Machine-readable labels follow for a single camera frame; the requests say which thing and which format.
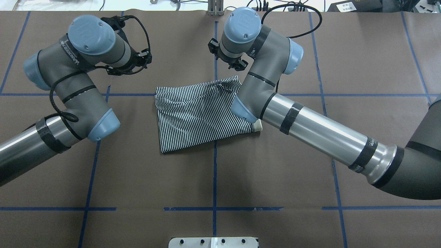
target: blue tape grid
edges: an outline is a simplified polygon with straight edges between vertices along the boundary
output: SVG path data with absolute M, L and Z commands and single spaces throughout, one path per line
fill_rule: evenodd
M 8 68 L 6 70 L 6 73 L 4 75 L 2 84 L 0 86 L 0 96 L 49 96 L 49 94 L 46 93 L 2 93 L 5 83 L 7 81 L 7 77 L 9 75 L 9 71 L 11 69 L 12 63 L 14 61 L 15 54 L 17 52 L 18 46 L 20 44 L 20 41 L 22 39 L 24 30 L 26 28 L 27 22 L 30 17 L 30 11 L 27 13 L 25 22 L 23 24 L 22 30 L 20 32 L 19 38 L 17 40 L 17 43 L 14 48 L 14 52 L 11 56 L 11 59 L 9 61 Z M 404 13 L 401 12 L 401 17 L 403 20 L 403 25 L 407 37 L 407 41 L 409 43 L 409 47 L 412 53 L 412 56 L 415 61 L 416 68 L 419 73 L 419 77 L 421 79 L 422 86 L 424 88 L 425 94 L 325 94 L 323 91 L 323 85 L 321 81 L 321 74 L 320 69 L 318 66 L 318 55 L 317 55 L 317 47 L 315 42 L 315 36 L 314 33 L 311 34 L 312 40 L 313 40 L 313 46 L 314 46 L 314 56 L 315 56 L 315 62 L 317 67 L 317 75 L 319 80 L 319 87 L 320 87 L 320 94 L 282 94 L 283 96 L 291 96 L 291 97 L 321 97 L 322 99 L 322 107 L 323 107 L 323 113 L 326 115 L 326 106 L 325 106 L 325 97 L 426 97 L 428 102 L 431 103 L 429 97 L 437 97 L 437 94 L 429 94 L 424 78 L 422 76 L 421 69 L 419 67 L 418 60 L 416 58 L 415 52 L 413 50 L 413 45 L 410 40 L 410 36 L 407 30 L 406 21 L 404 18 Z M 310 26 L 312 28 L 312 16 L 309 13 L 309 19 L 310 19 Z M 217 38 L 217 25 L 218 22 L 215 22 L 215 38 Z M 214 61 L 214 76 L 215 79 L 217 79 L 217 61 Z M 103 96 L 106 97 L 106 101 L 108 101 L 109 96 L 113 97 L 122 97 L 122 96 L 132 96 L 132 97 L 152 97 L 155 96 L 154 93 L 133 93 L 133 94 L 125 94 L 125 93 L 110 93 L 110 86 L 107 89 L 107 93 L 103 94 Z M 86 207 L 0 207 L 0 211 L 84 211 L 84 217 L 83 217 L 83 224 L 80 234 L 80 240 L 78 247 L 82 246 L 82 240 L 84 238 L 84 231 L 86 228 L 86 221 L 87 221 L 87 213 L 89 211 L 116 211 L 117 208 L 115 207 L 89 207 L 90 204 L 90 197 L 93 187 L 93 179 L 95 176 L 96 171 L 96 165 L 97 165 L 97 157 L 98 152 L 100 148 L 101 142 L 97 143 L 97 148 L 95 151 L 95 158 L 93 162 L 93 168 L 92 173 L 90 177 L 90 184 L 89 184 L 89 190 L 86 200 Z M 441 206 L 349 206 L 349 207 L 343 207 L 341 206 L 341 198 L 340 198 L 340 191 L 338 186 L 338 179 L 336 174 L 336 168 L 335 168 L 335 161 L 332 160 L 332 166 L 333 166 L 333 172 L 334 172 L 334 184 L 336 187 L 336 196 L 337 196 L 337 207 L 322 207 L 322 210 L 337 210 L 339 211 L 340 215 L 340 224 L 342 228 L 342 236 L 344 240 L 344 247 L 347 248 L 347 241 L 346 241 L 346 233 L 344 229 L 344 219 L 343 219 L 343 210 L 441 210 Z M 213 207 L 165 207 L 163 208 L 164 211 L 213 211 L 213 236 L 216 236 L 216 212 L 217 211 L 278 211 L 282 210 L 283 207 L 217 207 L 217 141 L 214 142 L 214 168 L 213 168 Z

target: striped cloth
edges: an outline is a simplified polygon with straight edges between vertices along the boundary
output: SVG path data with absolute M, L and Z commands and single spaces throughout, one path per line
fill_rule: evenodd
M 251 124 L 231 113 L 240 86 L 233 76 L 183 87 L 157 87 L 161 152 L 262 130 L 260 120 Z

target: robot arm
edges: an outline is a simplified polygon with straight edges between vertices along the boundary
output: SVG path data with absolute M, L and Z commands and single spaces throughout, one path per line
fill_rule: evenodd
M 133 68 L 146 68 L 151 62 L 150 47 L 137 53 L 125 35 L 120 34 L 124 40 L 114 32 L 126 19 L 79 16 L 59 42 L 25 62 L 28 78 L 40 89 L 55 88 L 66 109 L 0 144 L 0 186 L 86 137 L 96 142 L 119 128 L 118 118 L 87 72 L 104 62 L 111 75 L 133 74 Z
M 209 49 L 236 70 L 245 69 L 243 53 L 254 59 L 231 111 L 254 123 L 258 118 L 366 176 L 393 195 L 441 199 L 441 98 L 431 105 L 407 146 L 384 145 L 275 93 L 281 74 L 292 73 L 303 49 L 260 23 L 250 8 L 237 8 L 225 23 L 220 42 Z

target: black electronics box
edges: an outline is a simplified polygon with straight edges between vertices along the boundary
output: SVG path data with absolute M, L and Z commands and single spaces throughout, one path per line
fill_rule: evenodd
M 380 0 L 342 1 L 331 4 L 328 12 L 383 12 L 383 5 Z

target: black cable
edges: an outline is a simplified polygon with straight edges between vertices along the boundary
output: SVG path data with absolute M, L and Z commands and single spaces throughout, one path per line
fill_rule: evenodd
M 263 24 L 263 21 L 265 20 L 266 15 L 269 14 L 271 11 L 273 11 L 273 10 L 275 10 L 275 9 L 278 9 L 278 8 L 288 7 L 288 6 L 293 6 L 293 7 L 304 7 L 304 8 L 307 8 L 307 9 L 313 10 L 313 11 L 315 11 L 315 12 L 317 13 L 317 15 L 318 15 L 318 17 L 319 17 L 319 19 L 320 19 L 319 22 L 318 22 L 318 24 L 317 24 L 317 26 L 315 26 L 315 28 L 311 29 L 310 31 L 305 32 L 305 33 L 303 33 L 303 34 L 295 35 L 295 36 L 288 36 L 288 38 L 291 38 L 291 39 L 292 39 L 292 38 L 297 38 L 297 37 L 301 37 L 301 36 L 304 36 L 304 35 L 310 34 L 310 33 L 314 32 L 318 27 L 320 27 L 321 22 L 323 21 L 323 18 L 322 18 L 321 14 L 320 14 L 320 11 L 318 11 L 318 10 L 317 10 L 316 8 L 314 8 L 314 7 L 307 6 L 307 5 L 304 5 L 304 4 L 282 4 L 282 5 L 278 5 L 278 6 L 272 7 L 272 8 L 269 9 L 267 12 L 265 12 L 265 14 L 264 14 L 263 17 L 262 17 L 262 21 L 261 21 L 261 23 Z
M 127 19 L 135 19 L 139 25 L 141 26 L 142 30 L 144 31 L 144 34 L 146 35 L 147 38 L 147 45 L 149 46 L 149 52 L 150 54 L 152 53 L 152 49 L 150 48 L 150 39 L 149 39 L 149 34 L 147 33 L 146 28 L 144 27 L 144 25 L 141 23 L 141 21 L 134 15 L 125 15 L 123 17 L 126 17 Z
M 291 2 L 286 2 L 286 3 L 289 3 L 289 4 L 295 4 L 296 2 L 293 2 L 293 1 L 291 1 Z
M 277 81 L 277 84 L 276 84 L 276 93 L 279 91 L 279 82 L 280 82 L 280 78 L 279 78 L 279 80 Z
M 199 1 L 199 0 L 187 0 L 187 1 L 181 1 L 181 3 L 186 3 L 186 2 L 199 2 L 199 3 L 208 3 L 208 1 Z
M 100 10 L 101 11 L 104 8 L 104 4 L 106 3 L 106 0 L 103 0 L 103 5 L 101 6 Z
M 68 121 L 71 121 L 71 122 L 78 122 L 78 117 L 77 117 L 76 115 L 71 114 L 71 113 L 68 113 L 68 112 L 62 112 L 62 111 L 56 106 L 55 101 L 54 101 L 54 90 L 55 90 L 55 87 L 56 87 L 59 83 L 61 83 L 62 81 L 66 80 L 66 79 L 68 79 L 68 78 L 70 78 L 70 77 L 72 77 L 72 76 L 75 76 L 75 75 L 81 74 L 81 73 L 84 73 L 84 72 L 83 72 L 83 71 L 76 71 L 76 72 L 73 72 L 73 73 L 71 73 L 71 74 L 69 74 L 69 75 L 66 75 L 66 76 L 60 78 L 59 80 L 55 81 L 55 83 L 52 84 L 51 90 L 50 90 L 50 92 L 49 92 L 49 101 L 51 102 L 51 105 L 52 105 L 52 107 L 55 109 L 55 111 L 57 112 L 57 114 L 58 114 L 59 116 L 61 116 L 61 117 L 64 117 L 64 119 L 66 119 L 66 120 L 68 120 Z

